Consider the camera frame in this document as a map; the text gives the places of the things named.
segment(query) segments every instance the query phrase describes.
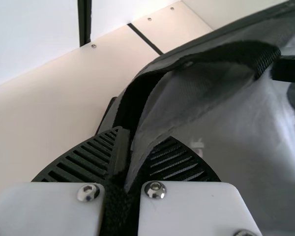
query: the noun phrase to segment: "metal screw head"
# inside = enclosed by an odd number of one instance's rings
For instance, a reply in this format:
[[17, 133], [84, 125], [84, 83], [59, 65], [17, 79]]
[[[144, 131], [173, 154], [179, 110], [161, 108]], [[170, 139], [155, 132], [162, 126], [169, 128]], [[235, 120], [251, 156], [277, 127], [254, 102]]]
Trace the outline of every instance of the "metal screw head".
[[97, 198], [99, 192], [99, 187], [95, 184], [86, 184], [79, 189], [77, 197], [81, 202], [90, 202]]
[[153, 181], [148, 183], [144, 191], [149, 198], [163, 199], [166, 195], [166, 187], [161, 182]]
[[257, 236], [255, 233], [249, 230], [240, 230], [234, 236]]

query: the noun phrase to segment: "black fabric trim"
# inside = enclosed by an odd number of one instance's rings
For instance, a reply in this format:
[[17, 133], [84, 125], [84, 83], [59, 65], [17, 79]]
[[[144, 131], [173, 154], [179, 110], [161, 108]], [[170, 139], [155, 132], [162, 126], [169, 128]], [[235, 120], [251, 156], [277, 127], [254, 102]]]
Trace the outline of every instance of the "black fabric trim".
[[78, 0], [80, 47], [90, 43], [92, 0]]
[[122, 126], [130, 130], [130, 137], [133, 137], [149, 94], [169, 71], [197, 62], [233, 62], [251, 68], [258, 79], [280, 55], [277, 47], [266, 43], [234, 42], [184, 56], [166, 68], [142, 74], [132, 81], [122, 96], [113, 127]]
[[153, 44], [144, 34], [142, 34], [133, 24], [129, 23], [128, 26], [141, 38], [145, 43], [147, 43], [154, 51], [158, 53], [158, 55], [163, 55], [161, 50]]
[[215, 31], [212, 31], [206, 35], [203, 35], [200, 38], [194, 39], [178, 48], [175, 48], [166, 54], [156, 58], [152, 63], [156, 63], [158, 61], [164, 60], [166, 58], [169, 58], [175, 54], [178, 54], [184, 50], [193, 48], [195, 46], [199, 46], [203, 43], [206, 43], [208, 41], [217, 39], [219, 37], [222, 37], [226, 34], [235, 32], [237, 30], [241, 30], [245, 27], [248, 27], [250, 25], [262, 22], [267, 19], [273, 19], [278, 17], [285, 17], [286, 15], [295, 13], [295, 0], [289, 0], [284, 3], [278, 4], [276, 6], [272, 6], [268, 9], [265, 9], [263, 11], [257, 12], [255, 14], [246, 16], [240, 20], [237, 20], [235, 22], [232, 22], [226, 26], [223, 26]]
[[295, 83], [295, 56], [283, 56], [277, 60], [271, 76], [273, 80]]

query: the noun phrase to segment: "black strap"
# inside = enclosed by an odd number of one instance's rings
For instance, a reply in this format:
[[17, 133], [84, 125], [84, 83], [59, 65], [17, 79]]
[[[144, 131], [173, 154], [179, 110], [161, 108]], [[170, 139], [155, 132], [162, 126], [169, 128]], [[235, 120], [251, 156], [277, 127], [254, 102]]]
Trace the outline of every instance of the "black strap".
[[271, 70], [273, 80], [295, 83], [295, 56], [282, 56]]
[[243, 64], [255, 72], [258, 79], [265, 69], [280, 56], [276, 46], [258, 41], [242, 41], [225, 44], [205, 52], [184, 56], [165, 68], [138, 76], [126, 89], [114, 126], [122, 126], [134, 135], [145, 103], [160, 79], [169, 71], [198, 62], [232, 62]]

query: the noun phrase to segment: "nylon webbing strap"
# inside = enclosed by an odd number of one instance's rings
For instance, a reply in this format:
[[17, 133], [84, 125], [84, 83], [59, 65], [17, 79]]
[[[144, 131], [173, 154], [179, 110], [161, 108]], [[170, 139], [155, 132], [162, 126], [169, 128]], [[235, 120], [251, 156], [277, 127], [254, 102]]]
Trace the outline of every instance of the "nylon webbing strap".
[[142, 74], [127, 87], [120, 101], [113, 127], [122, 126], [130, 130], [130, 136], [133, 137], [149, 94], [169, 71], [198, 62], [231, 62], [251, 68], [255, 72], [255, 79], [258, 79], [280, 55], [281, 52], [276, 46], [266, 43], [234, 42], [182, 57], [170, 66]]

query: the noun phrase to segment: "black gap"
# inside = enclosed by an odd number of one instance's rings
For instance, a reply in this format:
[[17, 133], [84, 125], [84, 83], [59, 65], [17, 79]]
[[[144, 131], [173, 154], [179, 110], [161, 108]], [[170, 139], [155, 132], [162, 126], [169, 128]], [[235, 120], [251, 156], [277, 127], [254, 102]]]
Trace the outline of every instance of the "black gap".
[[106, 145], [103, 141], [98, 140], [98, 139], [93, 139], [95, 142], [97, 142], [98, 144], [102, 145], [103, 147], [107, 148], [108, 150], [112, 151], [113, 149], [111, 147], [109, 147], [108, 145]]
[[76, 150], [75, 150], [75, 151], [73, 151], [73, 153], [76, 154], [77, 156], [79, 156], [80, 158], [84, 159], [85, 161], [87, 161], [87, 162], [93, 164], [94, 166], [96, 166], [96, 167], [102, 169], [102, 170], [105, 170], [105, 171], [106, 171], [106, 170], [108, 169], [107, 166], [104, 166], [104, 165], [102, 165], [101, 163], [98, 163], [98, 162], [95, 161], [93, 158], [91, 158], [91, 157], [89, 157], [89, 156], [86, 156], [86, 155], [84, 155], [83, 153], [80, 153], [79, 151], [76, 151]]
[[71, 161], [72, 163], [76, 164], [77, 166], [81, 167], [82, 169], [92, 173], [93, 175], [101, 178], [101, 179], [105, 179], [103, 175], [101, 175], [100, 173], [98, 173], [97, 171], [93, 170], [91, 167], [77, 161], [76, 159], [72, 158], [71, 156], [66, 156], [66, 159]]
[[158, 55], [163, 55], [161, 50], [159, 50], [158, 47], [156, 47], [155, 44], [153, 44], [147, 37], [145, 37], [144, 34], [142, 34], [133, 24], [129, 23], [128, 26], [141, 38], [145, 43], [147, 43], [151, 48], [153, 48], [154, 51], [158, 53]]
[[50, 171], [48, 173], [48, 175], [52, 178], [54, 178], [55, 180], [57, 180], [58, 182], [71, 182], [69, 180], [67, 180], [65, 177], [59, 175], [58, 173], [54, 172], [54, 171]]
[[92, 151], [91, 149], [87, 148], [86, 146], [81, 146], [81, 148], [82, 148], [83, 150], [87, 151], [88, 153], [90, 153], [90, 154], [96, 156], [98, 159], [100, 159], [100, 160], [106, 162], [107, 164], [109, 164], [109, 160], [107, 160], [106, 158], [100, 156], [100, 154], [98, 154], [98, 153]]
[[103, 137], [103, 136], [99, 136], [99, 138], [100, 138], [101, 140], [105, 141], [106, 143], [110, 144], [111, 146], [114, 145], [113, 142], [109, 141], [109, 139], [107, 139], [107, 138], [105, 138], [105, 137]]
[[62, 164], [62, 163], [58, 163], [57, 166], [58, 166], [60, 169], [62, 169], [63, 171], [66, 171], [67, 173], [73, 175], [74, 177], [76, 177], [76, 178], [82, 180], [82, 181], [85, 182], [85, 183], [93, 183], [93, 182], [94, 182], [93, 179], [91, 179], [91, 178], [89, 178], [89, 177], [87, 177], [87, 176], [81, 174], [81, 173], [78, 172], [77, 170], [74, 170], [74, 169], [72, 169], [72, 168], [70, 168], [70, 167], [68, 167], [68, 166], [66, 166], [66, 165], [64, 165], [64, 164]]
[[105, 151], [103, 148], [98, 147], [97, 145], [91, 143], [91, 142], [87, 142], [88, 145], [90, 145], [92, 148], [96, 149], [97, 151], [101, 152], [102, 154], [111, 157], [110, 153]]
[[90, 43], [92, 0], [78, 0], [80, 47]]

